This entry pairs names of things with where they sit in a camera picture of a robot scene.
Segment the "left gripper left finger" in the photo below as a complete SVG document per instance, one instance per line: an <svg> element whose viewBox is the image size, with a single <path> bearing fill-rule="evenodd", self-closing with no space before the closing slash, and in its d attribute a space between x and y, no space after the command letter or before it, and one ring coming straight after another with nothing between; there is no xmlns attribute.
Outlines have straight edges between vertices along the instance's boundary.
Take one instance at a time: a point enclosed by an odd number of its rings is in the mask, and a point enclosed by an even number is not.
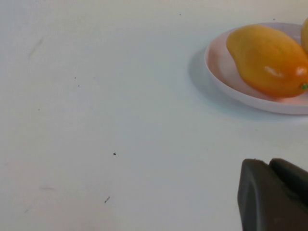
<svg viewBox="0 0 308 231"><path fill-rule="evenodd" d="M269 164L242 162L238 206L244 231L307 231L308 205L290 197L291 192Z"/></svg>

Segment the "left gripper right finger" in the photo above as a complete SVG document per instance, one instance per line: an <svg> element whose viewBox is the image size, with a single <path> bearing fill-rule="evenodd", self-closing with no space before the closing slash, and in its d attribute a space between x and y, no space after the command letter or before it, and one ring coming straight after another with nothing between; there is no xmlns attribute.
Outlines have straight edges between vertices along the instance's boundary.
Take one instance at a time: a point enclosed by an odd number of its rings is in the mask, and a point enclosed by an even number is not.
<svg viewBox="0 0 308 231"><path fill-rule="evenodd" d="M290 197L307 205L308 172L281 158L272 159L269 166L291 192Z"/></svg>

